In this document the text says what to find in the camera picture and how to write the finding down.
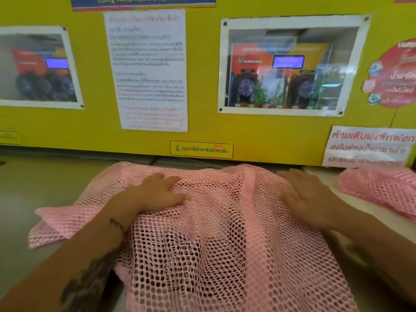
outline yellow label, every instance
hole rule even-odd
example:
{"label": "yellow label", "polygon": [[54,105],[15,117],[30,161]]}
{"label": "yellow label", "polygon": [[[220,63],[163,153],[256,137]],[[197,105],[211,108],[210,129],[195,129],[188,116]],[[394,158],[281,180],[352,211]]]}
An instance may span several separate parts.
{"label": "yellow label", "polygon": [[0,143],[21,144],[19,133],[14,131],[0,131]]}
{"label": "yellow label", "polygon": [[234,146],[223,143],[171,141],[171,155],[232,159]]}

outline red sticker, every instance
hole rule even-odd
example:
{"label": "red sticker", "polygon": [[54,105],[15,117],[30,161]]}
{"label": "red sticker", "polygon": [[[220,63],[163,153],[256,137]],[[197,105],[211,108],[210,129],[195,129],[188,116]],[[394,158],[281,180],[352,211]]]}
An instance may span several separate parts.
{"label": "red sticker", "polygon": [[398,108],[416,102],[416,38],[391,47],[368,69],[361,90],[369,105]]}

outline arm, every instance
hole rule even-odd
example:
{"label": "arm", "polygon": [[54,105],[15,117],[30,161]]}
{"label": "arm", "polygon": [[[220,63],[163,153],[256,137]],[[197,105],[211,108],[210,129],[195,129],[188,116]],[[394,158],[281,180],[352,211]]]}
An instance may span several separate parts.
{"label": "arm", "polygon": [[350,238],[416,303],[415,244],[374,216],[342,201],[318,177],[299,170],[278,175],[295,190],[280,195],[295,216],[317,228],[338,231]]}
{"label": "arm", "polygon": [[95,311],[124,234],[137,214],[189,199],[169,191],[179,177],[163,177],[153,174],[110,199],[94,219],[6,294],[0,311]]}

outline purple screen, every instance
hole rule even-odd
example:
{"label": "purple screen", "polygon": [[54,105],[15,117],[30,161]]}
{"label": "purple screen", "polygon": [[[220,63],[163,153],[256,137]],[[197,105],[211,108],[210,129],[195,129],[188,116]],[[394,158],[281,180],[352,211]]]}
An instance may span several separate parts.
{"label": "purple screen", "polygon": [[69,69],[68,60],[66,58],[46,58],[46,66],[50,69]]}
{"label": "purple screen", "polygon": [[305,56],[273,56],[273,68],[302,69]]}

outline mesh laundry bag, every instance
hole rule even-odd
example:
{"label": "mesh laundry bag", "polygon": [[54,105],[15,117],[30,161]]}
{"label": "mesh laundry bag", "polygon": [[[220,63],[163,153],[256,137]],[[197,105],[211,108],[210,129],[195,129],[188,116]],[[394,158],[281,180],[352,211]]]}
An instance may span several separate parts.
{"label": "mesh laundry bag", "polygon": [[416,221],[416,174],[408,168],[346,169],[338,177],[338,187]]}
{"label": "mesh laundry bag", "polygon": [[283,178],[254,166],[220,171],[117,163],[100,173],[74,206],[40,208],[30,247],[70,238],[112,195],[162,172],[179,175],[184,205],[140,215],[115,272],[129,311],[358,312],[319,230],[294,219],[276,199]]}

